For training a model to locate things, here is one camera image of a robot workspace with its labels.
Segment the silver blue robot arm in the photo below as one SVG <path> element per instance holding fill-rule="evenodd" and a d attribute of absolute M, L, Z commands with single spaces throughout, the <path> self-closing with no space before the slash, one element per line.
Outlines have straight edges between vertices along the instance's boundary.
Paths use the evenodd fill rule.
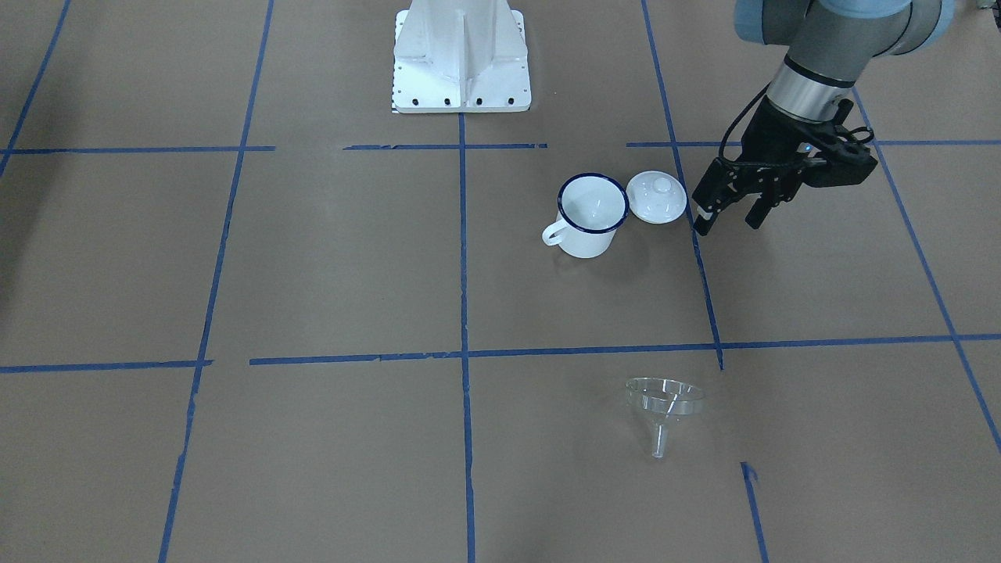
<path fill-rule="evenodd" d="M 773 208 L 803 186 L 860 185 L 875 170 L 868 126 L 848 129 L 852 89 L 876 58 L 905 55 L 936 42 L 955 13 L 952 1 L 739 1 L 741 40 L 787 51 L 771 81 L 737 115 L 746 122 L 739 156 L 726 156 L 728 128 L 691 193 L 694 230 L 749 195 L 746 224 L 761 228 Z"/>

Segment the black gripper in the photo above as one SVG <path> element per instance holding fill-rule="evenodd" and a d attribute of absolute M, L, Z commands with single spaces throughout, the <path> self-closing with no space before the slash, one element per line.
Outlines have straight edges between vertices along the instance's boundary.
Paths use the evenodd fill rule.
<path fill-rule="evenodd" d="M 748 195 L 757 199 L 746 224 L 759 229 L 771 210 L 790 202 L 802 185 L 807 159 L 815 156 L 805 142 L 804 126 L 823 121 L 793 117 L 769 99 L 753 99 L 730 124 L 694 200 L 694 231 L 706 236 L 719 214 Z"/>

